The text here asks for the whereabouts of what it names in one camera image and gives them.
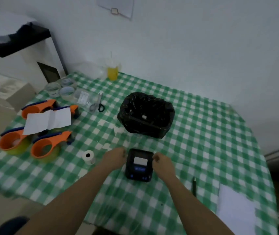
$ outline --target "black pen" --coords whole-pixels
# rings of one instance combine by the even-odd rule
[[[192,181],[192,190],[193,190],[193,196],[195,196],[197,198],[197,194],[196,194],[196,177],[193,177],[193,181]]]

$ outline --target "black shelf top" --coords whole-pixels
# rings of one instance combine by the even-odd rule
[[[9,35],[10,41],[0,43],[0,57],[14,54],[24,48],[51,37],[47,28],[37,25],[24,25],[15,34]]]

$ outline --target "person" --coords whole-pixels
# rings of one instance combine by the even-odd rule
[[[126,163],[125,154],[124,148],[106,152],[94,169],[32,216],[16,235],[75,234],[107,176]],[[233,234],[180,182],[170,158],[154,154],[153,170],[168,187],[187,234]]]

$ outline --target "green and white checkered tablecloth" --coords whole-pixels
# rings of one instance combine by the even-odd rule
[[[76,134],[52,163],[43,164],[30,156],[0,152],[0,193],[47,205],[93,166],[79,158],[79,151],[93,150],[96,162],[110,148],[124,146],[160,151],[174,162],[180,181],[191,189],[197,178],[197,198],[216,212],[219,185],[245,194],[256,205],[256,234],[277,234],[276,200],[270,173],[250,128],[228,104],[186,93],[120,73],[118,80],[87,80],[80,73],[70,75],[78,87],[103,92],[106,110],[90,115],[83,111],[67,129]],[[163,139],[132,134],[117,120],[124,98],[140,91],[169,101],[175,108],[171,129]],[[41,91],[32,102],[48,99]],[[68,105],[57,98],[60,105]],[[24,126],[20,116],[9,128]],[[165,184],[153,173],[149,183],[128,180],[122,170],[105,180],[85,221],[119,234],[183,234],[184,229]]]

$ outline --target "bin lined with black bag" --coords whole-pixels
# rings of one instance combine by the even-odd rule
[[[118,120],[130,133],[163,138],[171,128],[174,115],[170,102],[153,95],[134,92],[124,99]]]

